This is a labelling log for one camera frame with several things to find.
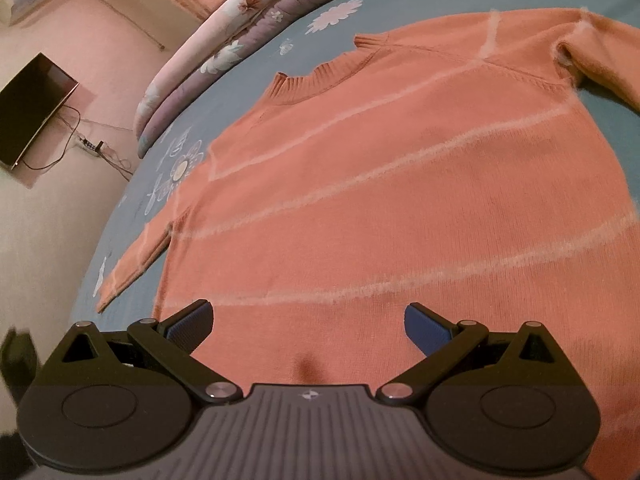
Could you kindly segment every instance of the black screen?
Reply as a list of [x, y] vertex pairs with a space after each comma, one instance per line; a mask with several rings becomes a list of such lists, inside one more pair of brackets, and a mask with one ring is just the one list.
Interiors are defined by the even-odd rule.
[[0, 162], [14, 166], [78, 83], [38, 54], [0, 91]]

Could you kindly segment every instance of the gray plastic panel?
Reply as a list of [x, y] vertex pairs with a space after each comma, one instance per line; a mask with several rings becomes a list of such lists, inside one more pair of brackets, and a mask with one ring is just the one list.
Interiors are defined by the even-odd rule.
[[[26, 480], [80, 478], [41, 467]], [[152, 463], [102, 480], [453, 480], [504, 478], [449, 457], [407, 408], [364, 386], [257, 385], [247, 399], [202, 412]], [[588, 480], [574, 469], [547, 480]]]

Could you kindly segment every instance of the sweater collar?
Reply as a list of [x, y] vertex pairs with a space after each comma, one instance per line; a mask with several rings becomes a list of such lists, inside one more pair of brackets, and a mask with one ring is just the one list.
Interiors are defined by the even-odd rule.
[[363, 68], [385, 43], [386, 34], [357, 34], [356, 50], [318, 65], [309, 75], [288, 76], [278, 72], [264, 91], [267, 104], [293, 104], [327, 91]]

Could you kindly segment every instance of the metal screw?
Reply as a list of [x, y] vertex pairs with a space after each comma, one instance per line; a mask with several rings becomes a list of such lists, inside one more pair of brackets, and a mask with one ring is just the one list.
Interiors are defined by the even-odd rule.
[[235, 394], [237, 390], [238, 388], [235, 384], [220, 381], [219, 383], [211, 383], [207, 386], [205, 392], [209, 397], [213, 397], [214, 399], [226, 399]]
[[385, 384], [380, 391], [387, 399], [406, 399], [414, 392], [411, 386], [404, 383]]

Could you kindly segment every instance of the bed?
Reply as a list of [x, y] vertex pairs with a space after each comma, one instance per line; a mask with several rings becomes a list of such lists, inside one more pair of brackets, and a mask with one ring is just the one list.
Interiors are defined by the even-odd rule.
[[[318, 64], [352, 50], [356, 33], [385, 32], [462, 12], [585, 6], [640, 27], [640, 0], [334, 0], [297, 20], [226, 72], [150, 147], [104, 229], [82, 280], [70, 323], [91, 320], [103, 331], [123, 330], [150, 315], [164, 255], [102, 314], [97, 314], [96, 291], [102, 276], [113, 269], [145, 223], [161, 210], [170, 190], [169, 176], [175, 161], [181, 158], [196, 164], [202, 160], [209, 143], [249, 110], [276, 72], [305, 75]], [[579, 95], [615, 151], [630, 193], [638, 202], [640, 116], [594, 84], [581, 89]]]

